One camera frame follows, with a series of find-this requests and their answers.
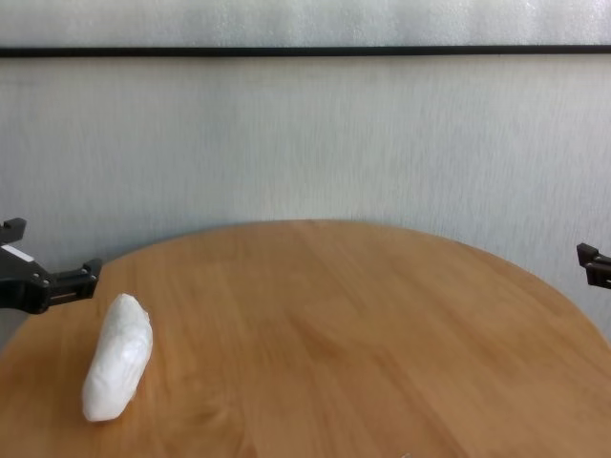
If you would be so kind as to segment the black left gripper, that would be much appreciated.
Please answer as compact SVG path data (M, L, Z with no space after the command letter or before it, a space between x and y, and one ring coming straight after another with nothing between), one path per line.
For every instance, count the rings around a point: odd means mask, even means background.
M42 314L50 306L90 299L102 270L102 260L86 261L75 270L51 275L31 255L8 245L24 237L27 222L9 219L0 226L1 308Z

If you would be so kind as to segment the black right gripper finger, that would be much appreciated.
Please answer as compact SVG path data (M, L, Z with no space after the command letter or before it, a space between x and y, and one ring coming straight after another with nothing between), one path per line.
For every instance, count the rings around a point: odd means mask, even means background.
M611 288L611 260L586 243L577 245L579 265L585 270L589 285Z

